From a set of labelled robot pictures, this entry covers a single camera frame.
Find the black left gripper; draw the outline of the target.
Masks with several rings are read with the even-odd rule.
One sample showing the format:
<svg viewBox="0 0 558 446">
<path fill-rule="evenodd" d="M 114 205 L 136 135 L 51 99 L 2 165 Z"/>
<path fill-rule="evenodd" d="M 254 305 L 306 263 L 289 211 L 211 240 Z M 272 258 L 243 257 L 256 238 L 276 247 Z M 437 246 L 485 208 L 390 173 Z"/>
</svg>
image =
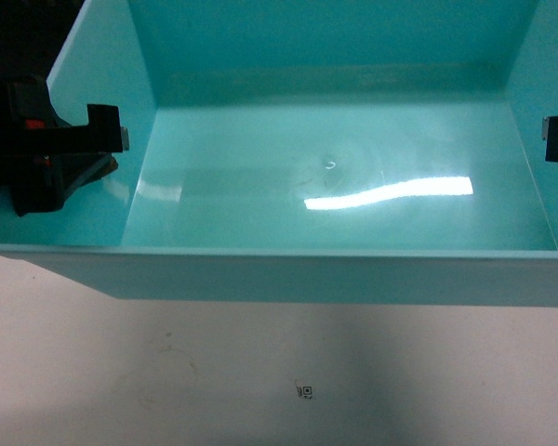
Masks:
<svg viewBox="0 0 558 446">
<path fill-rule="evenodd" d="M 113 105 L 87 104 L 87 123 L 71 125 L 38 76 L 0 79 L 0 188 L 18 216 L 60 210 L 79 188 L 114 172 L 129 134 Z"/>
</svg>

